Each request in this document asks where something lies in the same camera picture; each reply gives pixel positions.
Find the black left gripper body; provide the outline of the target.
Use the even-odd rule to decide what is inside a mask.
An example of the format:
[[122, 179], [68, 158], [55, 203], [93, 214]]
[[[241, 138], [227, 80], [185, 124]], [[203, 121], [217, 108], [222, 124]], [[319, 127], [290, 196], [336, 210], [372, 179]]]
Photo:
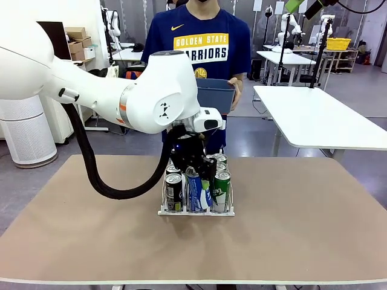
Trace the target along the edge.
[[201, 133], [188, 132], [185, 129], [171, 129], [172, 156], [182, 156], [187, 161], [187, 167], [197, 170], [198, 160], [204, 155], [204, 136]]

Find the person's left hand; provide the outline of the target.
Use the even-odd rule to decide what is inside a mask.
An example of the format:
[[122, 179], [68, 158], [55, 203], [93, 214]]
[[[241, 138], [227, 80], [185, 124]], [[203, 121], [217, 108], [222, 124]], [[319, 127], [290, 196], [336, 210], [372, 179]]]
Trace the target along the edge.
[[235, 110], [242, 96], [243, 77], [244, 77], [243, 74], [237, 74], [237, 75], [234, 75], [230, 80], [228, 80], [228, 84], [235, 87], [235, 93], [233, 97], [231, 111]]

